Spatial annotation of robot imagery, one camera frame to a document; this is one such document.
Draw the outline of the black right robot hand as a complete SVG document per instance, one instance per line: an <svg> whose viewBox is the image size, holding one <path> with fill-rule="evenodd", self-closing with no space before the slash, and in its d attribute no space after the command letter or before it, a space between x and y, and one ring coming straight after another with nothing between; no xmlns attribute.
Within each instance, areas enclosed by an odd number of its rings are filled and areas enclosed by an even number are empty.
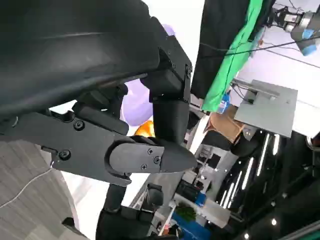
<svg viewBox="0 0 320 240"><path fill-rule="evenodd" d="M124 186L109 185L96 226L97 240L149 240L158 235L153 219L164 203L162 186L149 183L142 206L138 209L122 205L126 189Z"/></svg>

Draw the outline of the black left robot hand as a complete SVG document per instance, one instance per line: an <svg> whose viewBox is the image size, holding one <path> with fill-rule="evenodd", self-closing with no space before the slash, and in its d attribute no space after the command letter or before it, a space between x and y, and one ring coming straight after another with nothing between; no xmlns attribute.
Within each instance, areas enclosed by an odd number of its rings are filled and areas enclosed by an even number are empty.
<svg viewBox="0 0 320 240"><path fill-rule="evenodd" d="M132 173L196 166L183 147L192 63L141 0L3 0L0 133L52 167L118 186ZM155 137L128 136L110 110L125 83L149 89Z"/></svg>

